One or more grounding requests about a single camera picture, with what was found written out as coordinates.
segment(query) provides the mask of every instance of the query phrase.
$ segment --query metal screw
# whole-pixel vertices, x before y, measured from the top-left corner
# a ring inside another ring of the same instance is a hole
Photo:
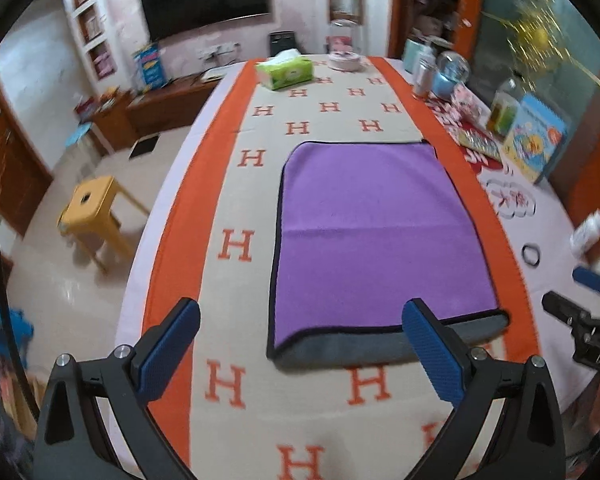
[[[56,359],[56,364],[58,366],[66,366],[69,364],[70,360],[71,356],[69,354],[62,354],[61,356],[58,356],[58,359]]]
[[[131,353],[131,347],[129,345],[120,345],[118,348],[113,350],[113,355],[118,359],[124,359]]]
[[[531,364],[536,368],[544,368],[544,366],[546,365],[546,361],[539,355],[534,355],[533,357],[531,357]]]
[[[484,350],[480,346],[476,346],[475,348],[470,349],[470,356],[475,359],[475,361],[484,361],[488,357],[488,352]]]

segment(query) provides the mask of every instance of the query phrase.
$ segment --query book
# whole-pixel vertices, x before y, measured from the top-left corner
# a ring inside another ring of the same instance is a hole
[[[565,134],[566,123],[537,97],[526,94],[504,141],[504,153],[535,184]]]

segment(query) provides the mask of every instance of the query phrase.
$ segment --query yellow stool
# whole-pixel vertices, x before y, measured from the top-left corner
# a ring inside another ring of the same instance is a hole
[[[111,205],[118,193],[145,215],[149,215],[149,210],[120,186],[115,178],[101,176],[78,184],[71,202],[58,220],[61,234],[73,235],[80,249],[85,251],[103,272],[107,272],[106,266],[94,251],[80,240],[79,235],[95,233],[121,256],[133,259],[134,250],[120,233],[120,222],[111,212]]]

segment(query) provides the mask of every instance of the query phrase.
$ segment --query black floor mat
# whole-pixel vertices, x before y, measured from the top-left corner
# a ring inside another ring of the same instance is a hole
[[[134,145],[134,148],[131,150],[129,160],[136,158],[136,156],[151,153],[155,149],[155,145],[158,144],[159,138],[160,134],[155,134],[151,137],[145,137],[144,139],[138,140],[138,142],[136,142]]]

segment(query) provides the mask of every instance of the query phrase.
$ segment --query blue gripper pad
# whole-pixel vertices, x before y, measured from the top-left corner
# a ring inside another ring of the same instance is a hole
[[[137,396],[140,402],[146,404],[160,399],[199,329],[200,307],[196,301],[187,300],[139,368]]]
[[[414,301],[408,301],[404,305],[402,330],[429,376],[437,396],[457,408],[464,398],[462,368]]]
[[[573,269],[573,279],[588,288],[600,293],[600,274],[587,269],[586,267],[576,267]]]

